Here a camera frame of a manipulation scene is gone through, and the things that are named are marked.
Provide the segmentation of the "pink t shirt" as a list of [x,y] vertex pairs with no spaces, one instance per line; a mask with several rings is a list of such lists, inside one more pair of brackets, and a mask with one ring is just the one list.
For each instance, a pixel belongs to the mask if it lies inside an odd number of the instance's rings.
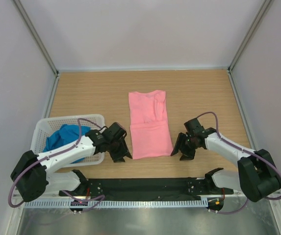
[[130,135],[134,160],[169,156],[173,151],[166,92],[128,93]]

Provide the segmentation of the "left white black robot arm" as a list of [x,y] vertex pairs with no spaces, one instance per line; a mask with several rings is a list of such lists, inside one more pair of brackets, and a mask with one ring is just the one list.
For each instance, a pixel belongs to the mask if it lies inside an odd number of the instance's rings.
[[79,159],[108,152],[113,162],[123,162],[124,157],[131,157],[125,142],[126,130],[117,122],[100,130],[79,132],[79,138],[54,150],[35,154],[32,150],[25,152],[10,178],[8,200],[12,199],[16,189],[23,202],[31,202],[44,193],[59,191],[65,195],[83,195],[88,188],[88,180],[79,170],[59,173],[58,170]]

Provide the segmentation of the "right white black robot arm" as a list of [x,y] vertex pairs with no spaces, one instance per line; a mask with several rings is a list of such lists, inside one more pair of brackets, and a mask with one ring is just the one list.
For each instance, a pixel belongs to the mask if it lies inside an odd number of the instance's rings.
[[203,148],[221,155],[238,169],[237,172],[213,170],[204,182],[208,193],[215,194],[221,188],[230,188],[257,202],[281,189],[281,177],[275,171],[268,151],[255,151],[232,142],[213,127],[205,129],[197,118],[187,121],[184,126],[186,133],[178,134],[172,155],[181,152],[180,160],[193,160],[196,149]]

